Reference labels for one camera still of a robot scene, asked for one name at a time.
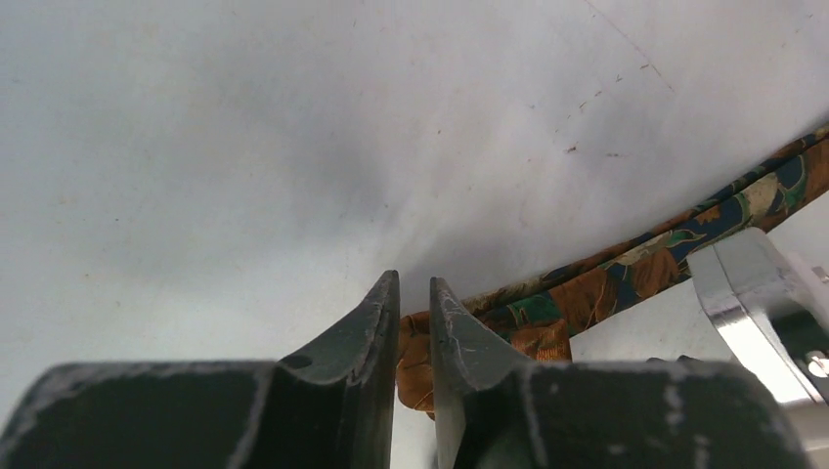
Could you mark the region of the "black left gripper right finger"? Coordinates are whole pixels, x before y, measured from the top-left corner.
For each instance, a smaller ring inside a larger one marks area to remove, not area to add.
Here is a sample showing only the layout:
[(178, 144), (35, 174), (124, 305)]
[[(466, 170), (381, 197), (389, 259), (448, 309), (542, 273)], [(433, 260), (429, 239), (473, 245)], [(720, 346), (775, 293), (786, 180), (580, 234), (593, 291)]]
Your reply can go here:
[(537, 362), (430, 282), (442, 468), (807, 468), (760, 381), (726, 362)]

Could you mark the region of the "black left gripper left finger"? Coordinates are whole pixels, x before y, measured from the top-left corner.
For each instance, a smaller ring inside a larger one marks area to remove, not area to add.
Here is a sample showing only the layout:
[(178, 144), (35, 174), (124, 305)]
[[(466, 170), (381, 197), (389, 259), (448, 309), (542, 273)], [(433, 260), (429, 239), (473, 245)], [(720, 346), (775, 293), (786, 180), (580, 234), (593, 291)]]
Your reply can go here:
[(386, 468), (399, 277), (278, 361), (77, 362), (44, 372), (5, 468)]

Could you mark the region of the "brown green patterned tie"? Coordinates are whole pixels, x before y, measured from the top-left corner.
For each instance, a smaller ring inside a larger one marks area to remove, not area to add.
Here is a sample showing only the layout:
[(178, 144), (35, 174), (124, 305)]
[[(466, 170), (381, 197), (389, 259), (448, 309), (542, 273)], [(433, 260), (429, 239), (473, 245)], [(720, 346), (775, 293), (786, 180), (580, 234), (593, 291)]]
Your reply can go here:
[(688, 280), (690, 254), (748, 228), (769, 232), (827, 190), (822, 125), (639, 236), (461, 304), (529, 358), (569, 361), (573, 336)]

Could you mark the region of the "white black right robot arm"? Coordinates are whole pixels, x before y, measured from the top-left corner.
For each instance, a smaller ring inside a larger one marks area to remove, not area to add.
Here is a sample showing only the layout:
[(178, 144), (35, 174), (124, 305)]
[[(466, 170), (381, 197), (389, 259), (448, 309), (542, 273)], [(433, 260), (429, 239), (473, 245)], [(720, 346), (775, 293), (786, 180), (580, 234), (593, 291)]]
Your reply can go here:
[(828, 275), (751, 228), (687, 258), (703, 313), (733, 358), (786, 410), (828, 465)]

